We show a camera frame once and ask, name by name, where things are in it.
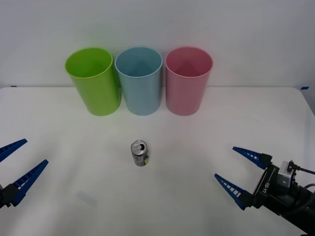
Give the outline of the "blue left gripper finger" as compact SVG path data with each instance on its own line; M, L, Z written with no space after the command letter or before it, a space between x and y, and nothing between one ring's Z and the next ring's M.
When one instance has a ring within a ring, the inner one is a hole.
M40 164L31 169L25 175L5 187L5 206L16 207L26 196L28 190L43 172L48 163L48 160L43 160Z
M21 139L0 148L0 162L5 160L9 155L19 149L22 145L26 144L26 139Z

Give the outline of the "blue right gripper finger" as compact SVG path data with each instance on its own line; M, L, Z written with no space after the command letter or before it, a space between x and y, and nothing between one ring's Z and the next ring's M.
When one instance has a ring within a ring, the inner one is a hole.
M238 205L240 209L245 210L245 208L247 207L254 206L253 194L238 187L237 185L224 179L218 174L215 174L214 177L219 182L219 184L225 189L225 191L233 198L234 202Z
M237 153L241 154L248 160L250 160L252 163L254 163L259 168L265 170L267 167L269 167L272 162L272 156L267 155L265 153L258 153L255 151L251 151L248 149L240 148L240 147L233 147L233 150Z

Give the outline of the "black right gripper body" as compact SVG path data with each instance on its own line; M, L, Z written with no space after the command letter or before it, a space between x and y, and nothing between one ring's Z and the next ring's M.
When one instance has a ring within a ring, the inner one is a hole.
M252 195L252 206L268 208L275 214L284 214L292 209L295 203L295 183L289 186L278 184L279 168L270 165L264 171L262 177Z

